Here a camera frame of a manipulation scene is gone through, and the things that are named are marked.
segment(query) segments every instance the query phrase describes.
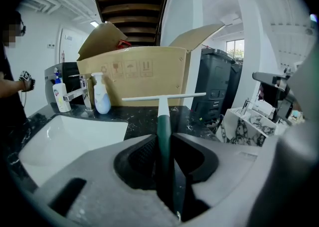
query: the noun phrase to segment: faucet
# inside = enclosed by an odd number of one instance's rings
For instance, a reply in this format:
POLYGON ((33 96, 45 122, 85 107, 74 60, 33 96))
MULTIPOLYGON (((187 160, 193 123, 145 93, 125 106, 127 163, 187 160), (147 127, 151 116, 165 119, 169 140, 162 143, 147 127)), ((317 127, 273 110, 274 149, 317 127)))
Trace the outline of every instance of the faucet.
POLYGON ((93 111, 93 107, 92 107, 93 104, 91 104, 90 92, 88 89, 88 82, 91 78, 91 74, 76 74, 71 76, 72 77, 80 76, 81 88, 67 93, 66 95, 63 96, 63 100, 66 102, 70 102, 74 98, 82 95, 84 100, 85 110, 93 111))

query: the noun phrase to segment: cardboard box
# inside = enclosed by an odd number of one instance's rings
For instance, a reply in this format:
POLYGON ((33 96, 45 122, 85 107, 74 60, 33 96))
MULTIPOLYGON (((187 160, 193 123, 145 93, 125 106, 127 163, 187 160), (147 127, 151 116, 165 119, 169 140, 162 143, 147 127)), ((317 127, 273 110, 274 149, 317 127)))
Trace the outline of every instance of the cardboard box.
MULTIPOLYGON (((127 37, 110 22, 102 23, 79 50, 80 74, 103 72, 112 106, 158 106, 158 101, 123 102, 125 97, 183 94, 190 53, 223 25, 212 24, 179 35, 169 47, 141 46, 116 50, 127 37)), ((182 105, 170 99, 169 105, 182 105)))

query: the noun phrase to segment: person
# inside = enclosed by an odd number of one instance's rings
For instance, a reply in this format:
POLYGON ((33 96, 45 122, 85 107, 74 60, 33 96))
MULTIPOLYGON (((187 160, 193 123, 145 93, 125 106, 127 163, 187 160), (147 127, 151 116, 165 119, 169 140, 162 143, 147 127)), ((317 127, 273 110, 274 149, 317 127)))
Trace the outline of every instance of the person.
POLYGON ((17 36, 25 34, 25 26, 19 12, 14 11, 2 27, 2 49, 0 50, 0 117, 2 135, 9 134, 15 127, 26 122, 27 118, 19 97, 19 91, 30 91, 30 81, 14 81, 5 47, 15 43, 17 36))

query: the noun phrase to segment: cardboard box flap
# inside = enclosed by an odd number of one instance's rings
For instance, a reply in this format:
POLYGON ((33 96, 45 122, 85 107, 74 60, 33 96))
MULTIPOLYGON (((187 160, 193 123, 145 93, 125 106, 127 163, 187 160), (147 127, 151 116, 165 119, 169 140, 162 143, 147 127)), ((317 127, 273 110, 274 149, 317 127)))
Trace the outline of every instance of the cardboard box flap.
POLYGON ((110 22, 99 24, 88 36, 79 50, 77 61, 116 50, 120 40, 126 40, 116 26, 110 22))
POLYGON ((206 25, 199 28, 192 29, 180 34, 171 44, 171 47, 185 48, 189 51, 194 50, 202 42, 204 42, 211 35, 219 32, 224 28, 223 24, 206 25))

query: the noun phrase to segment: white sink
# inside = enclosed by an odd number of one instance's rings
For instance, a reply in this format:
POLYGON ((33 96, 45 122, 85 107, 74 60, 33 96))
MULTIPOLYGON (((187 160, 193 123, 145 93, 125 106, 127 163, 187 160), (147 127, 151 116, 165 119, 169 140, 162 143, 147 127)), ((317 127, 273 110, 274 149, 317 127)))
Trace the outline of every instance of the white sink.
POLYGON ((19 159, 40 187, 84 153, 123 141, 127 126, 59 115, 31 138, 19 159))

